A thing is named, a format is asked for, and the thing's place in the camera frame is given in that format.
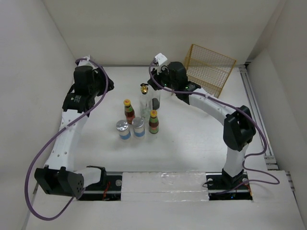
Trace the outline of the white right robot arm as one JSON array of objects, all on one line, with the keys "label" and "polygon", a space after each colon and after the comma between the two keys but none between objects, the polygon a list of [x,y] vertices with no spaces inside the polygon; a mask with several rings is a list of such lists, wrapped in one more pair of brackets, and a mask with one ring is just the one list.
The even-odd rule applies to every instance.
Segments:
[{"label": "white right robot arm", "polygon": [[249,108],[234,107],[208,94],[200,85],[188,80],[180,62],[165,65],[154,59],[149,65],[149,74],[148,83],[154,90],[174,93],[178,99],[201,109],[223,125],[227,154],[219,181],[226,191],[237,189],[242,184],[247,148],[256,134]]}]

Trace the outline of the glass oil bottle dark liquid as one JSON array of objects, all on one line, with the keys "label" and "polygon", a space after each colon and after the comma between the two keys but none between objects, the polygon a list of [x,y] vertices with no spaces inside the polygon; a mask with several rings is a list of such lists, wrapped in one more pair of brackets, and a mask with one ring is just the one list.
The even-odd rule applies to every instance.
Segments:
[{"label": "glass oil bottle dark liquid", "polygon": [[152,110],[158,110],[160,108],[160,97],[161,97],[160,90],[152,90],[151,97],[152,97]]}]

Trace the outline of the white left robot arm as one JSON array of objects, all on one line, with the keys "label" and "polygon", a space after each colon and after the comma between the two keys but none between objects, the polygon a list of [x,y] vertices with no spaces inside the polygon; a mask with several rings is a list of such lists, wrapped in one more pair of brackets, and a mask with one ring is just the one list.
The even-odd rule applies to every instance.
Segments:
[{"label": "white left robot arm", "polygon": [[103,98],[113,90],[114,83],[89,56],[76,61],[74,82],[62,106],[60,134],[43,168],[34,177],[46,194],[78,198],[88,186],[102,190],[107,184],[103,167],[74,169],[74,154],[82,129],[90,112],[98,106],[96,97]]}]

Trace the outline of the clear glass oil bottle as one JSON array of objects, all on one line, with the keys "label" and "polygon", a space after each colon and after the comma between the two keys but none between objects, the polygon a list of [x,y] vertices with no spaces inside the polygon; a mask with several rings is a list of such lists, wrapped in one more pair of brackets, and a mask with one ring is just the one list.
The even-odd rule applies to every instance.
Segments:
[{"label": "clear glass oil bottle", "polygon": [[152,110],[152,92],[147,83],[141,83],[140,113],[144,120],[149,120]]}]

